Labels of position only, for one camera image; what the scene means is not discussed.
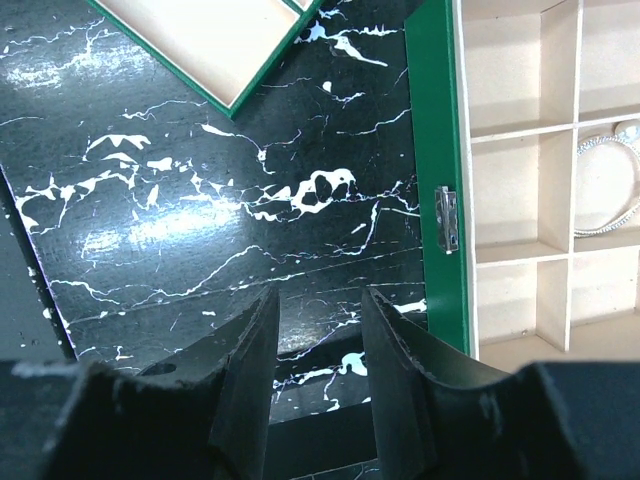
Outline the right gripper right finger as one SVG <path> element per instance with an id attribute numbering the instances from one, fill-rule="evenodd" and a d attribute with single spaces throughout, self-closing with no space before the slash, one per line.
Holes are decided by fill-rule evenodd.
<path id="1" fill-rule="evenodd" d="M 530 363 L 506 373 L 362 295 L 378 460 L 387 479 L 635 479 L 639 366 Z"/>

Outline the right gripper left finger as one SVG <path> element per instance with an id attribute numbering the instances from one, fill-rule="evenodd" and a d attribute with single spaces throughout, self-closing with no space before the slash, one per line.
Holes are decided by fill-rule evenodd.
<path id="1" fill-rule="evenodd" d="M 280 300 L 130 375 L 104 363 L 1 364 L 5 479 L 258 479 Z"/>

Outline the beige jewelry tray insert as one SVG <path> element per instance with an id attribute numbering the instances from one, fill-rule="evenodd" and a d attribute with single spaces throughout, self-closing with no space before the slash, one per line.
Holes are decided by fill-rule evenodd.
<path id="1" fill-rule="evenodd" d="M 102 0 L 90 5 L 231 118 L 322 3 Z"/>

